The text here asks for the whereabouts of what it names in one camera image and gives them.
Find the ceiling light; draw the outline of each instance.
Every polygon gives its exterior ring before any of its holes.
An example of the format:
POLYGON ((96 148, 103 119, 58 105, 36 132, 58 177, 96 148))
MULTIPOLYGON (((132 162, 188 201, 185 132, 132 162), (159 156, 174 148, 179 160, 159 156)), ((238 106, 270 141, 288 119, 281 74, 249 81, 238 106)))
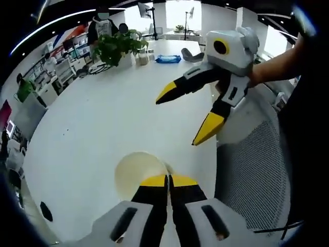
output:
MULTIPOLYGON (((109 10, 125 10, 125 8, 108 8, 109 10)), ((35 35, 37 32, 41 31, 42 29, 50 26, 51 24, 54 24, 58 21, 61 21, 63 19, 66 19, 66 18, 69 18, 71 16, 75 16, 75 15, 78 15, 78 14, 84 14, 84 13, 88 13, 88 12, 93 12, 93 11, 96 11, 96 9, 88 9, 88 10, 84 10, 84 11, 80 11, 80 12, 76 12, 76 13, 72 13, 72 14, 68 14, 66 16, 62 16, 56 20, 53 20, 51 22, 48 22, 47 24, 39 27, 38 29, 36 29, 35 31, 33 31, 32 33, 30 33, 28 36, 26 36, 25 38, 22 39, 22 41, 20 41, 17 46, 15 46, 15 48, 10 52, 10 55, 12 55, 14 53, 14 51, 17 50, 17 48, 19 48, 25 41, 27 41, 29 38, 31 38, 33 35, 35 35)))

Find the potted plant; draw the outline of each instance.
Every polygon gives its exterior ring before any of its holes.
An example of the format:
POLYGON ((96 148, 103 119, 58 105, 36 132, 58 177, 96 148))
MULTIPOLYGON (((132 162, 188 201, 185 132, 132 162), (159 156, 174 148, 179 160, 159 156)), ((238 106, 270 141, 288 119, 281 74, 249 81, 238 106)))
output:
POLYGON ((175 30, 174 30, 174 33, 180 33, 180 32, 183 32, 183 30, 184 30, 183 25, 177 25, 175 30))
POLYGON ((122 57, 133 53, 139 53, 143 47, 148 47, 148 42, 140 40, 141 33, 130 29, 126 33, 116 33, 113 36, 103 34, 99 36, 98 43, 94 49, 93 58, 99 57, 102 62, 117 67, 122 57))

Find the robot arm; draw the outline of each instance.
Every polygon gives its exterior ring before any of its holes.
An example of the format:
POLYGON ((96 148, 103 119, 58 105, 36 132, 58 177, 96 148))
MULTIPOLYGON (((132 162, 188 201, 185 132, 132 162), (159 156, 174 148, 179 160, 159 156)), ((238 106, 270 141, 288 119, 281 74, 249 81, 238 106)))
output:
POLYGON ((254 55, 259 40, 251 28, 236 31, 211 31, 207 34, 204 60, 200 66, 188 70, 182 77, 169 83, 156 99, 156 104, 174 100, 200 90, 205 84, 219 80, 228 82, 210 113, 205 118, 193 145, 199 145, 214 136, 224 125, 231 111, 247 94, 254 55))

